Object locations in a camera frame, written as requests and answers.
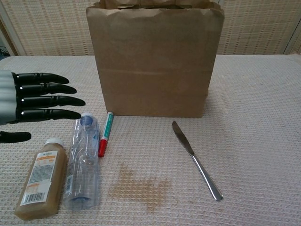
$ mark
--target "marker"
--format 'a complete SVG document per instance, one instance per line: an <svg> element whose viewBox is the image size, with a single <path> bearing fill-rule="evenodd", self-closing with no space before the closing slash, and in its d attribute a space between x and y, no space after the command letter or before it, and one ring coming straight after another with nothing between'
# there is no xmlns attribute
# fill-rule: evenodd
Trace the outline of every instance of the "marker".
<svg viewBox="0 0 301 226"><path fill-rule="evenodd" d="M113 113L112 112L108 112L108 117L107 117L107 120L105 122L104 129L103 129L103 136L100 139L99 150L98 150L98 157L102 158L104 156L104 152L105 152L105 149L106 149L107 144L108 144L110 130L111 130L112 123L113 123L113 118L114 118Z"/></svg>

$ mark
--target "brown liquid bottle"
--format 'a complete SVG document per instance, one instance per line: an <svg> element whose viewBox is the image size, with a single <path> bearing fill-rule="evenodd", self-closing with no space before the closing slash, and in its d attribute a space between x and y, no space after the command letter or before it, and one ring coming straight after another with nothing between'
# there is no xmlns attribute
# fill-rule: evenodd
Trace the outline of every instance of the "brown liquid bottle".
<svg viewBox="0 0 301 226"><path fill-rule="evenodd" d="M34 156L15 215L20 219L45 218L57 213L67 163L63 141L48 139Z"/></svg>

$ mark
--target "table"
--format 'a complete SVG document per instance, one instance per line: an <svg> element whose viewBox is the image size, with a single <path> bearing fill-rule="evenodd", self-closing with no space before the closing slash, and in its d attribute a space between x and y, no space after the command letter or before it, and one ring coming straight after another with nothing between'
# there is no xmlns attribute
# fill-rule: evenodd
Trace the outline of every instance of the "table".
<svg viewBox="0 0 301 226"><path fill-rule="evenodd" d="M67 77L102 126L106 110L93 56L14 56L16 73ZM224 195L216 202L172 130L176 120ZM13 211L34 153L73 121L2 126L32 139L0 144L0 225L301 225L301 56L217 56L203 118L116 116L99 160L99 205L21 221Z"/></svg>

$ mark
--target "butter knife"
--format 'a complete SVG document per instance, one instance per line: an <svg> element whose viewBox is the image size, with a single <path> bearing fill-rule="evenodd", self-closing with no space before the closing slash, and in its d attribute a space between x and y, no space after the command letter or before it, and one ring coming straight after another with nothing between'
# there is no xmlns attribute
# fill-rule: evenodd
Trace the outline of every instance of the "butter knife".
<svg viewBox="0 0 301 226"><path fill-rule="evenodd" d="M206 182L213 198L217 201L222 200L223 195L222 195L221 191L215 185L215 183L213 182L213 180L211 179L211 177L209 176L209 174L207 173L205 168L202 166L201 162L198 160L198 158L194 154L194 151L192 150L187 138L185 137L182 130L180 129L180 127L178 126L178 124L175 121L173 121L173 129L174 129L175 135L177 136L179 141L182 143L182 145L186 148L186 150L190 154L191 158L193 159L193 161L197 165L198 170L202 174L202 176L203 176L203 178L204 178L204 180L205 180L205 182Z"/></svg>

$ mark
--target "paper bag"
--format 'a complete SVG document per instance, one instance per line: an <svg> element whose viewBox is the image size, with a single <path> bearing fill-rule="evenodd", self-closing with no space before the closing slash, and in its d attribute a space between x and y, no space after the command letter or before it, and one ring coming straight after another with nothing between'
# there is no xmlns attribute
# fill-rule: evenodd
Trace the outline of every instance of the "paper bag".
<svg viewBox="0 0 301 226"><path fill-rule="evenodd" d="M87 8L108 111L201 117L224 21L208 0L102 0Z"/></svg>

